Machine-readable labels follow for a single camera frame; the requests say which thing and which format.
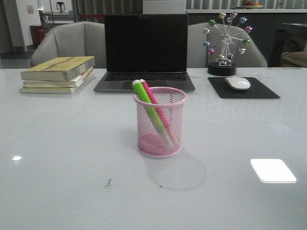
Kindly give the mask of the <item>pink mesh pen holder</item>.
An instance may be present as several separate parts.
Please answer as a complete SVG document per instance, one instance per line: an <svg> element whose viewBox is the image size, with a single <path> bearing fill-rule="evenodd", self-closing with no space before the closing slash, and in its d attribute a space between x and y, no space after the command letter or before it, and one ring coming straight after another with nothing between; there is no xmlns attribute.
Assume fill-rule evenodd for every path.
<svg viewBox="0 0 307 230"><path fill-rule="evenodd" d="M183 105L187 95L170 87L151 87L150 90L157 103L144 102L134 95L138 147L151 157L170 157L182 148Z"/></svg>

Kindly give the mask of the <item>black laptop computer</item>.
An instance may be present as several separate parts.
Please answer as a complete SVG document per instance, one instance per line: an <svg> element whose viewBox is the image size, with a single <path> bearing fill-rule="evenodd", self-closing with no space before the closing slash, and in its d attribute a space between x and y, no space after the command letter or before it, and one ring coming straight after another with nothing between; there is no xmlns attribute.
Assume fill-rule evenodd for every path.
<svg viewBox="0 0 307 230"><path fill-rule="evenodd" d="M187 73L187 14L121 14L105 17L106 73L99 93L133 92L132 82L192 92Z"/></svg>

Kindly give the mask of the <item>middle white book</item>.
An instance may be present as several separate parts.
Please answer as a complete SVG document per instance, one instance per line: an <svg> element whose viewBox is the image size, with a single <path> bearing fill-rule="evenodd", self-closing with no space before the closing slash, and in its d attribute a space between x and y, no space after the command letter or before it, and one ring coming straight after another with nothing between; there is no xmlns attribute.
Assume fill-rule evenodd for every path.
<svg viewBox="0 0 307 230"><path fill-rule="evenodd" d="M25 88L54 88L54 87L67 87L76 88L79 87L84 81L86 81L93 72L94 68L91 67L81 75L74 77L70 81L46 81L46 80L25 80Z"/></svg>

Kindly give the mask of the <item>white computer mouse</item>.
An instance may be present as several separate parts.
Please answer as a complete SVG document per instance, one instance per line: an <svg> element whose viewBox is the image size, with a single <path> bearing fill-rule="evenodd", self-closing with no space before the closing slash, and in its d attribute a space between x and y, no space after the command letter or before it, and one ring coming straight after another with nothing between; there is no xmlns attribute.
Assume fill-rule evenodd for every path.
<svg viewBox="0 0 307 230"><path fill-rule="evenodd" d="M250 88L251 84L246 78L232 76L225 78L226 84L233 90L242 91Z"/></svg>

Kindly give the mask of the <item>top yellow book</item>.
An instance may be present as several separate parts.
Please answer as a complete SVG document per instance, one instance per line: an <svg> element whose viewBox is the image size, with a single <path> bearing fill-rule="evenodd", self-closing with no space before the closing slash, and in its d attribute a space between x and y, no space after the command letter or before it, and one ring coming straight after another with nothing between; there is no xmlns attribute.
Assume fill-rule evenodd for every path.
<svg viewBox="0 0 307 230"><path fill-rule="evenodd" d="M94 67L93 56L57 57L21 72L22 80L70 81Z"/></svg>

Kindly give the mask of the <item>yellow book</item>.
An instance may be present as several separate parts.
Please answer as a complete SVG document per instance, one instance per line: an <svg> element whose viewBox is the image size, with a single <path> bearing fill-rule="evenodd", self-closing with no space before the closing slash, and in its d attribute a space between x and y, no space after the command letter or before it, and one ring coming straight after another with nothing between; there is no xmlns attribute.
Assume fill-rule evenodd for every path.
<svg viewBox="0 0 307 230"><path fill-rule="evenodd" d="M22 80L70 81L94 67L93 56L57 57L21 72Z"/></svg>
<svg viewBox="0 0 307 230"><path fill-rule="evenodd" d="M72 94L79 87L67 88L67 87L54 87L54 88L25 88L21 87L19 90L21 93L43 93L43 94Z"/></svg>

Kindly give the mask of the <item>ferris wheel desk toy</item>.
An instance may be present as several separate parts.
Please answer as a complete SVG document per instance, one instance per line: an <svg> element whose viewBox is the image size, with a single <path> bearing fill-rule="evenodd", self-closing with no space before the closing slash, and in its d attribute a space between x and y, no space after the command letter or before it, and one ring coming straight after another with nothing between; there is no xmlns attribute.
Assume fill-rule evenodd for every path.
<svg viewBox="0 0 307 230"><path fill-rule="evenodd" d="M212 28L215 27L219 33L217 34L218 39L214 41L205 41L203 42L203 46L207 49L207 54L212 55L215 53L215 48L218 45L221 45L221 54L218 55L215 62L211 62L208 64L208 73L218 76L231 76L236 74L236 65L232 63L232 58L234 57L234 53L231 52L229 46L233 45L233 40L239 40L244 45L248 45L250 43L250 39L245 37L243 39L238 38L237 35L240 32L234 33L234 29L232 27L233 20L237 17L237 12L232 11L229 14L226 12L219 13L219 18L223 22L223 30L220 30L217 26L216 20L209 20L209 27L204 28L202 30L204 35L208 35L212 32Z"/></svg>

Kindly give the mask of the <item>black mouse pad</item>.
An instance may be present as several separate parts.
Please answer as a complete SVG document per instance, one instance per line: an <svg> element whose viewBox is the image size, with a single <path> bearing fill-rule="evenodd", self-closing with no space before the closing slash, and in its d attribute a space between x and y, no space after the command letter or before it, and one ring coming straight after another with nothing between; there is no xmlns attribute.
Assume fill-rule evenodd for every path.
<svg viewBox="0 0 307 230"><path fill-rule="evenodd" d="M211 85L221 98L225 99L280 99L280 96L265 86L258 79L247 77L250 88L247 90L234 90L227 85L225 77L209 77Z"/></svg>

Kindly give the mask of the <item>red barrier belt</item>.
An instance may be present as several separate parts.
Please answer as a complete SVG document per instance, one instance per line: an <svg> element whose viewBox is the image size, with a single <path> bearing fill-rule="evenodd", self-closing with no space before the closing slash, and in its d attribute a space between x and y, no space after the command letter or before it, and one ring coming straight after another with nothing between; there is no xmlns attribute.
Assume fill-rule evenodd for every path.
<svg viewBox="0 0 307 230"><path fill-rule="evenodd" d="M105 14L81 14L81 18L91 19L91 18L104 18Z"/></svg>

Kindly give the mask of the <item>bottom yellow book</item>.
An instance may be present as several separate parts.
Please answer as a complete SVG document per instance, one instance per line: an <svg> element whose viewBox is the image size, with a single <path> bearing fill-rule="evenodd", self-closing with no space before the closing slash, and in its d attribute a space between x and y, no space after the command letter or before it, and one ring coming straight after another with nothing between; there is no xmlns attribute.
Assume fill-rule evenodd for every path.
<svg viewBox="0 0 307 230"><path fill-rule="evenodd" d="M67 87L54 87L54 88L25 88L21 87L19 90L21 93L43 93L43 94L72 94L79 87L67 88Z"/></svg>

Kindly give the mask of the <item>red trash bin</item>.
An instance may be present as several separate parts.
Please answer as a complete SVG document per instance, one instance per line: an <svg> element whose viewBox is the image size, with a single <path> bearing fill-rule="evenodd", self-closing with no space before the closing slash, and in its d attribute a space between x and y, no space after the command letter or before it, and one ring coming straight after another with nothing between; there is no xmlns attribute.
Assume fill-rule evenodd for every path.
<svg viewBox="0 0 307 230"><path fill-rule="evenodd" d="M37 48L46 36L45 28L43 25L30 26L31 37L34 48Z"/></svg>

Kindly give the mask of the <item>fruit bowl on counter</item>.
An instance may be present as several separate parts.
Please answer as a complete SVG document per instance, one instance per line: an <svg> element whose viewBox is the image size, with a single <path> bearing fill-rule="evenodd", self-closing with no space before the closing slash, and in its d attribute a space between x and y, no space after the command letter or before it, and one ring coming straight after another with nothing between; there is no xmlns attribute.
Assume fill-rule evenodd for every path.
<svg viewBox="0 0 307 230"><path fill-rule="evenodd" d="M245 9L261 9L263 5L260 5L257 2L253 2L251 0L243 0L241 1L241 6Z"/></svg>

